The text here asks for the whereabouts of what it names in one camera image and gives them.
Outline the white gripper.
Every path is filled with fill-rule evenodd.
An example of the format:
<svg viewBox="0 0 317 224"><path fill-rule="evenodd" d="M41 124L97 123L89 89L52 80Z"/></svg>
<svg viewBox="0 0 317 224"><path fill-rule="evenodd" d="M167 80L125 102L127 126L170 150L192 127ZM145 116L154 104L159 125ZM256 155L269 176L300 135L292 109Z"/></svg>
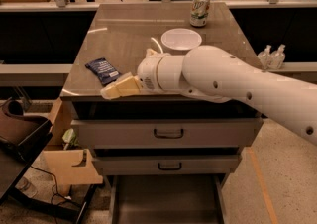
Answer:
<svg viewBox="0 0 317 224"><path fill-rule="evenodd" d="M137 76L130 72L123 74L114 82L100 90L104 99L116 99L119 97L139 95L141 88L150 93L164 93L159 85L159 64L168 56L168 53L158 54L153 49L146 49L146 57L139 64Z"/></svg>

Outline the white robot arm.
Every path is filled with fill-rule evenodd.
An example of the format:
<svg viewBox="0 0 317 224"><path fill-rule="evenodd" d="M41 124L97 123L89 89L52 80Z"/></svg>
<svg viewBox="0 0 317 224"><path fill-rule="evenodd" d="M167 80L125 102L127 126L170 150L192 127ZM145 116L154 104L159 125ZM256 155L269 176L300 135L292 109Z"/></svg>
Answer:
<svg viewBox="0 0 317 224"><path fill-rule="evenodd" d="M257 69L214 46L178 56L148 50L136 75L126 73L101 90L108 100L145 94L238 100L317 144L316 84Z"/></svg>

